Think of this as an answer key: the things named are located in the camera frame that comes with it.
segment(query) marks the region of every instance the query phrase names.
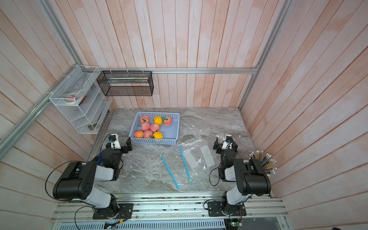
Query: blue straw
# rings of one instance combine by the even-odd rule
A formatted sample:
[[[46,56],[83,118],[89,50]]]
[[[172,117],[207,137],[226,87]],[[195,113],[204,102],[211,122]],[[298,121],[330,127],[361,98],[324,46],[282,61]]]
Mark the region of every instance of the blue straw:
[[[183,154],[183,150],[181,149],[181,146],[179,146],[179,149],[180,149],[181,157],[183,158],[183,161],[184,161],[185,170],[187,171],[187,174],[188,174],[189,182],[190,182],[191,184],[193,184],[192,178],[190,178],[190,175],[189,175],[189,171],[188,171],[187,163],[185,162],[185,158],[184,158],[184,154]]]
[[[175,178],[174,178],[174,175],[171,173],[171,171],[170,171],[169,167],[167,166],[166,161],[163,159],[163,157],[162,157],[162,155],[161,155],[161,154],[160,154],[160,156],[161,156],[162,161],[163,161],[163,163],[165,164],[165,166],[166,166],[166,168],[167,168],[168,172],[170,173],[171,177],[173,178],[174,183],[175,183],[175,185],[176,185],[176,188],[177,188],[177,189],[179,189],[178,183],[176,182],[176,180],[175,180]]]

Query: yellow fruit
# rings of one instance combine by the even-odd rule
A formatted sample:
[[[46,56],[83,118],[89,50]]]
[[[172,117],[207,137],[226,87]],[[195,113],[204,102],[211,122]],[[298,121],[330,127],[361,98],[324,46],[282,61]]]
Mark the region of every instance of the yellow fruit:
[[[153,119],[153,122],[158,125],[162,125],[162,118],[160,116],[157,116]]]
[[[163,139],[162,133],[161,132],[155,132],[153,134],[153,136],[155,137],[155,139]]]

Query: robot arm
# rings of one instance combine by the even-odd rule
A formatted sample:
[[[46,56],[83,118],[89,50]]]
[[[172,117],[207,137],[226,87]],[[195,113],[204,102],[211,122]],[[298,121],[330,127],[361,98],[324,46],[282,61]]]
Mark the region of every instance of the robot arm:
[[[95,157],[87,163],[71,162],[56,182],[53,196],[57,199],[70,201],[83,201],[92,205],[95,211],[93,219],[113,219],[120,211],[120,216],[129,218],[129,208],[121,210],[112,194],[104,193],[93,185],[94,181],[117,180],[120,172],[119,163],[124,153],[132,150],[130,138],[126,146],[121,147],[117,140],[118,135],[109,136],[109,143],[102,152],[101,160],[103,166],[99,166]]]

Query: wooden wall panel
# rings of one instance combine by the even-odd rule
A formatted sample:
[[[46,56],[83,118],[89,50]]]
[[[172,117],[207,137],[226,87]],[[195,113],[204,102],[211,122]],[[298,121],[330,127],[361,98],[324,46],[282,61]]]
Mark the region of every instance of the wooden wall panel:
[[[85,65],[252,67],[259,61],[284,0],[88,2],[51,0]],[[237,107],[249,77],[158,74],[153,77],[152,97],[114,100],[117,107],[126,108]]]
[[[296,1],[241,111],[295,229],[366,223],[367,10]]]
[[[97,9],[90,7],[91,12]],[[101,18],[93,20],[102,27]],[[36,0],[0,2],[0,139],[73,64]],[[45,179],[61,163],[84,160],[92,143],[92,135],[78,134],[50,105],[0,162],[2,226],[45,229],[57,206],[44,191]],[[65,167],[50,176],[49,192]]]

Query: peach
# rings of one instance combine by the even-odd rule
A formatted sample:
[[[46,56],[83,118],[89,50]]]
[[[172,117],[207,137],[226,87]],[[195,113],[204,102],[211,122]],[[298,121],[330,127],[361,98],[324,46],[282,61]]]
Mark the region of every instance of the peach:
[[[163,124],[165,126],[170,126],[173,123],[173,119],[171,117],[165,117],[166,119],[163,120]]]
[[[157,124],[157,123],[153,123],[153,124],[151,125],[151,131],[152,131],[152,132],[160,131],[160,126],[159,126],[159,124]]]
[[[151,130],[146,130],[143,132],[143,137],[144,138],[151,138],[150,136],[153,135],[153,132]]]
[[[142,124],[143,122],[149,122],[149,117],[147,115],[143,115],[140,119],[139,119],[140,123]]]
[[[143,137],[143,131],[138,130],[134,132],[134,137],[142,138]]]
[[[141,125],[141,130],[146,131],[149,130],[150,127],[151,125],[148,122],[143,122]]]

